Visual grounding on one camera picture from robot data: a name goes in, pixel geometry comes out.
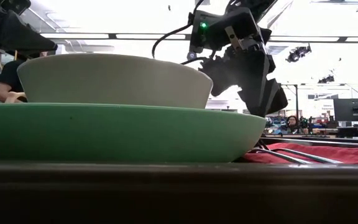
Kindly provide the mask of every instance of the black cable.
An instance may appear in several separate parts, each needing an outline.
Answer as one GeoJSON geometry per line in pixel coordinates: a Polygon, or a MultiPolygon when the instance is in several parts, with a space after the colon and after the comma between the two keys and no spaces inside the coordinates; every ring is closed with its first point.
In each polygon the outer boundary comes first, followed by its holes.
{"type": "Polygon", "coordinates": [[[204,1],[204,0],[199,0],[199,1],[198,1],[198,3],[196,4],[196,6],[195,6],[195,8],[194,8],[194,10],[193,10],[193,14],[192,14],[192,15],[189,15],[189,20],[188,20],[188,22],[187,22],[187,25],[185,25],[185,26],[183,26],[183,27],[181,27],[181,28],[179,28],[179,29],[176,29],[176,30],[174,30],[174,31],[171,31],[171,32],[169,32],[169,33],[163,35],[161,38],[159,38],[159,39],[154,43],[153,48],[152,48],[152,56],[153,56],[153,58],[155,58],[155,49],[157,48],[158,44],[159,44],[161,41],[165,40],[167,37],[169,37],[169,36],[171,36],[171,35],[173,35],[173,34],[177,34],[177,33],[181,32],[181,31],[183,31],[183,30],[189,28],[191,25],[193,25],[194,16],[195,16],[195,14],[196,14],[197,8],[201,5],[201,3],[203,3],[203,1],[204,1]]]}
{"type": "MultiPolygon", "coordinates": [[[[216,54],[216,50],[213,50],[211,55],[209,56],[210,59],[212,59],[216,54]]],[[[196,58],[193,58],[193,59],[190,59],[190,60],[187,60],[186,62],[182,62],[181,65],[187,65],[188,63],[191,63],[191,62],[195,62],[195,61],[198,61],[198,60],[207,60],[208,58],[206,57],[196,57],[196,58]]]]}
{"type": "Polygon", "coordinates": [[[224,10],[224,13],[226,14],[230,8],[230,6],[232,6],[233,4],[237,4],[238,0],[230,0],[229,3],[226,6],[226,9],[224,10]]]}
{"type": "Polygon", "coordinates": [[[187,65],[188,63],[191,63],[191,62],[195,62],[198,60],[206,60],[206,59],[207,59],[206,57],[196,57],[196,58],[187,60],[186,62],[182,62],[181,65],[187,65]]]}

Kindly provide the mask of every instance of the person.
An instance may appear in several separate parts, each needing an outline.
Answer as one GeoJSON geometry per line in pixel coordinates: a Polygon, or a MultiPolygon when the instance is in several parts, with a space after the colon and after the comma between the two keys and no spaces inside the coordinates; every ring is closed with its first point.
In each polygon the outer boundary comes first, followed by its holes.
{"type": "MultiPolygon", "coordinates": [[[[46,56],[46,52],[42,52],[40,56],[46,56]]],[[[9,92],[24,92],[22,83],[17,75],[17,68],[24,63],[21,60],[14,60],[5,64],[0,74],[0,101],[5,102],[9,96],[9,92]]],[[[25,97],[19,97],[15,103],[27,102],[25,97]]]]}
{"type": "Polygon", "coordinates": [[[296,116],[289,116],[287,123],[280,127],[280,130],[286,131],[288,134],[304,134],[304,130],[300,127],[296,116]]]}

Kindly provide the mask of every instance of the ceiling light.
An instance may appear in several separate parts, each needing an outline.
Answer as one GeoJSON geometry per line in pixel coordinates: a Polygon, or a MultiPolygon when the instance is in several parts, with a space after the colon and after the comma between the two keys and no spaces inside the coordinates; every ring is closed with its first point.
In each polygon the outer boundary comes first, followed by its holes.
{"type": "MultiPolygon", "coordinates": [[[[117,39],[155,39],[158,40],[161,38],[162,34],[117,34],[117,39]]],[[[186,36],[183,34],[173,34],[167,37],[166,39],[173,40],[184,40],[186,36]]]]}
{"type": "Polygon", "coordinates": [[[330,83],[335,82],[335,78],[332,75],[328,75],[327,77],[318,80],[318,83],[330,83]]]}
{"type": "Polygon", "coordinates": [[[310,3],[326,3],[326,4],[350,4],[358,5],[358,0],[312,0],[310,3]]]}
{"type": "Polygon", "coordinates": [[[109,34],[71,34],[71,33],[43,33],[48,39],[109,39],[109,34]]]}
{"type": "Polygon", "coordinates": [[[339,37],[271,36],[269,42],[337,42],[339,37]]]}

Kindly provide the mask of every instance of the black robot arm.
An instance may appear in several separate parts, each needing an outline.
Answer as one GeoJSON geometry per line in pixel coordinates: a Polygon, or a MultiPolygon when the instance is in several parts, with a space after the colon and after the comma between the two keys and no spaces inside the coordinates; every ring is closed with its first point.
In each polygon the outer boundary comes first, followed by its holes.
{"type": "Polygon", "coordinates": [[[0,49],[17,50],[24,56],[57,50],[54,42],[42,37],[19,17],[30,5],[29,0],[0,0],[0,49]]]}
{"type": "Polygon", "coordinates": [[[265,49],[265,43],[272,32],[261,29],[254,19],[255,16],[260,17],[263,9],[270,7],[273,2],[244,2],[230,1],[223,16],[196,11],[190,52],[201,53],[203,49],[219,51],[230,44],[223,57],[204,59],[200,71],[212,79],[213,96],[237,85],[241,88],[238,94],[250,113],[263,117],[288,104],[277,81],[266,78],[275,69],[273,58],[265,49]],[[254,13],[252,8],[246,6],[256,7],[254,13]]]}

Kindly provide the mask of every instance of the red cloth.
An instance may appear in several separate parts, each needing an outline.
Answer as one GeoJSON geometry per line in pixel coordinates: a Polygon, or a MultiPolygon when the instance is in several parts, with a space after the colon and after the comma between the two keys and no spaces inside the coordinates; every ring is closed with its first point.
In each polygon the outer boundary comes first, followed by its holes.
{"type": "MultiPolygon", "coordinates": [[[[269,149],[293,149],[299,152],[312,154],[315,156],[321,156],[328,159],[334,159],[341,161],[345,164],[358,164],[358,148],[343,148],[343,147],[327,147],[327,146],[302,146],[291,143],[276,143],[267,146],[269,149]]],[[[303,159],[318,163],[312,159],[305,158],[303,156],[297,156],[289,152],[276,151],[281,154],[292,156],[295,158],[303,159]]],[[[260,162],[260,163],[291,163],[279,157],[267,154],[267,153],[247,153],[244,155],[244,159],[249,162],[260,162]]]]}

